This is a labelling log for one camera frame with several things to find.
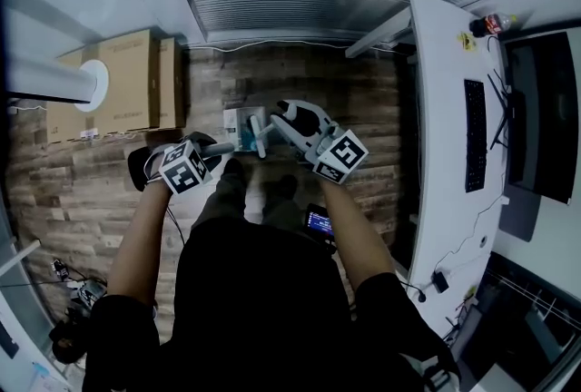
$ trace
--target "phone screen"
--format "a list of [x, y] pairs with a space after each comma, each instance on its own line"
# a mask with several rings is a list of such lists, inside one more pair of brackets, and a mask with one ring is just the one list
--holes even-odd
[[323, 232], [325, 234], [334, 235], [333, 229], [330, 226], [330, 219], [326, 216], [321, 216], [314, 211], [309, 212], [309, 219], [307, 220], [307, 226], [313, 230]]

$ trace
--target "bottle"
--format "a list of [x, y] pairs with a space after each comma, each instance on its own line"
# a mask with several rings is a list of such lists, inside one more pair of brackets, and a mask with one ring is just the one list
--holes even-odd
[[504, 13], [493, 13], [470, 23], [470, 31], [475, 37], [484, 37], [485, 35], [499, 34], [508, 28], [517, 20], [514, 15], [505, 15]]

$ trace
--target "keyboard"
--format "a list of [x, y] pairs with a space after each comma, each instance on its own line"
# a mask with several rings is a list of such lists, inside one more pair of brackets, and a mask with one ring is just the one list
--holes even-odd
[[466, 192], [484, 188], [487, 172], [487, 107], [484, 84], [464, 80], [466, 92], [467, 146]]

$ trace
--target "wooden floor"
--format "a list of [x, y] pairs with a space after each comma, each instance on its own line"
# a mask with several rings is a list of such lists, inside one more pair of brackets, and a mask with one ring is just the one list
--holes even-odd
[[[225, 140], [224, 108], [265, 105], [271, 112], [283, 98], [322, 106], [369, 149], [368, 159], [351, 175], [348, 187], [386, 243], [393, 241], [401, 178], [399, 90], [391, 54], [367, 52], [347, 60], [341, 50], [285, 44], [230, 54], [196, 50], [190, 59], [185, 132], [201, 131]], [[54, 280], [50, 269], [54, 258], [87, 276], [106, 279], [140, 197], [129, 178], [126, 158], [144, 145], [144, 136], [47, 145], [44, 111], [20, 112], [12, 119], [7, 198], [13, 229], [22, 245], [33, 239], [42, 242], [26, 261], [33, 279]], [[243, 161], [252, 171], [246, 209], [250, 221], [261, 219], [263, 186], [284, 173], [299, 178], [296, 199], [303, 209], [309, 202], [321, 202], [317, 182], [296, 165], [289, 147], [275, 146], [265, 161], [254, 156]], [[224, 163], [214, 177], [219, 177]], [[214, 186], [215, 181], [187, 201], [172, 199], [186, 239]], [[177, 231], [166, 220], [156, 294], [161, 340], [172, 332], [173, 288], [181, 250]], [[38, 291], [52, 316], [61, 318], [67, 290], [45, 284]]]

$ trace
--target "black shirt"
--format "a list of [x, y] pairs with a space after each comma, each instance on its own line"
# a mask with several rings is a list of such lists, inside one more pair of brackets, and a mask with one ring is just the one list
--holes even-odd
[[397, 277], [355, 294], [317, 243], [245, 220], [192, 230], [178, 265], [172, 339], [159, 345], [151, 307], [109, 296], [91, 316], [84, 391], [187, 390], [289, 384], [423, 390], [400, 355], [456, 365]]

